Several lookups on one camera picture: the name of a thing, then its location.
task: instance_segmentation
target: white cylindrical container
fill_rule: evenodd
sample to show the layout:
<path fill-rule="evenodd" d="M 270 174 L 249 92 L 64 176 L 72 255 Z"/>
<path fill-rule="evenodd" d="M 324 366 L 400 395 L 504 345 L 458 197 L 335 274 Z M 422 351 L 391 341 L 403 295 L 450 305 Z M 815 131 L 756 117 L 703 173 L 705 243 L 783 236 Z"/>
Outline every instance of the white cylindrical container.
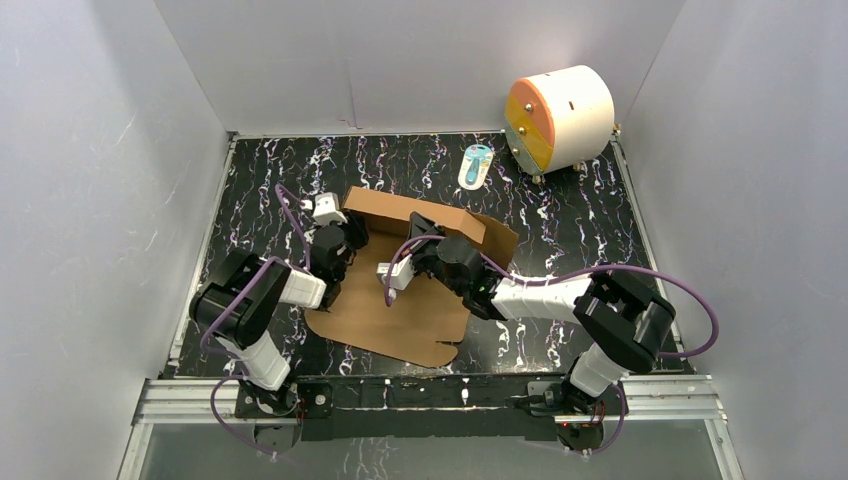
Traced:
<path fill-rule="evenodd" d="M 513 155 L 531 175 L 596 157 L 615 126 L 609 89 L 584 65 L 519 79 L 505 116 Z"/>

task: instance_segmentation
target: cardboard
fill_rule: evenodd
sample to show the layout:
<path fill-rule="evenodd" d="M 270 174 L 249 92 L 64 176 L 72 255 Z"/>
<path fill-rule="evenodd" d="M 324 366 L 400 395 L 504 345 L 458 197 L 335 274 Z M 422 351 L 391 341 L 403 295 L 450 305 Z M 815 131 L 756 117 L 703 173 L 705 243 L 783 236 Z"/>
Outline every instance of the cardboard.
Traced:
<path fill-rule="evenodd" d="M 457 349 L 448 343 L 462 341 L 469 318 L 462 299 L 438 280 L 418 276 L 386 307 L 377 264 L 390 261 L 406 240 L 412 212 L 449 234 L 465 235 L 504 268 L 512 260 L 518 234 L 485 215 L 359 187 L 351 188 L 344 208 L 365 217 L 370 240 L 348 267 L 330 311 L 306 312 L 309 328 L 324 338 L 423 367 L 450 363 Z"/>

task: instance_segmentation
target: black marble table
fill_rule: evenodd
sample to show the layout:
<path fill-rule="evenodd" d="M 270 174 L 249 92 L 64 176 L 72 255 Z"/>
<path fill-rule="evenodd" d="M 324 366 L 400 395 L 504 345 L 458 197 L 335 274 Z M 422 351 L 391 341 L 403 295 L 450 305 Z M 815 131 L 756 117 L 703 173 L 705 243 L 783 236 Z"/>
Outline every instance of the black marble table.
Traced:
<path fill-rule="evenodd" d="M 475 143 L 491 147 L 495 159 L 485 185 L 468 191 L 459 187 L 457 175 L 465 148 Z M 598 262 L 649 266 L 611 147 L 579 171 L 563 169 L 535 185 L 500 134 L 241 139 L 227 175 L 202 280 L 236 246 L 300 260 L 300 241 L 274 195 L 278 182 L 304 197 L 343 196 L 361 186 L 491 215 L 520 233 L 511 267 L 523 275 L 562 274 Z M 300 218 L 310 224 L 307 215 Z M 567 322 L 472 319 L 454 361 L 428 369 L 321 338 L 297 308 L 278 308 L 269 328 L 296 375 L 565 371 L 592 343 L 581 327 Z M 189 322 L 174 375 L 224 373 L 228 360 L 206 358 L 200 337 Z M 674 351 L 670 338 L 665 349 Z M 664 360 L 659 368 L 687 367 Z"/>

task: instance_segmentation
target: gray wall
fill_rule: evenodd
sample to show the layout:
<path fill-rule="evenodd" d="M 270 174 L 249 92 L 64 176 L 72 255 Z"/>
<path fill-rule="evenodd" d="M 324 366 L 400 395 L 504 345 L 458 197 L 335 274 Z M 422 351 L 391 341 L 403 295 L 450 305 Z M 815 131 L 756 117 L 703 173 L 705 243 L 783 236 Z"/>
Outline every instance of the gray wall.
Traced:
<path fill-rule="evenodd" d="M 659 265 L 748 478 L 845 478 L 848 4 L 689 1 L 624 127 Z M 707 336 L 674 295 L 687 345 Z"/>
<path fill-rule="evenodd" d="M 0 465 L 114 478 L 226 135 L 151 1 L 0 8 Z"/>
<path fill-rule="evenodd" d="M 627 114 L 683 0 L 156 0 L 224 127 L 499 129 L 512 82 L 585 63 Z"/>

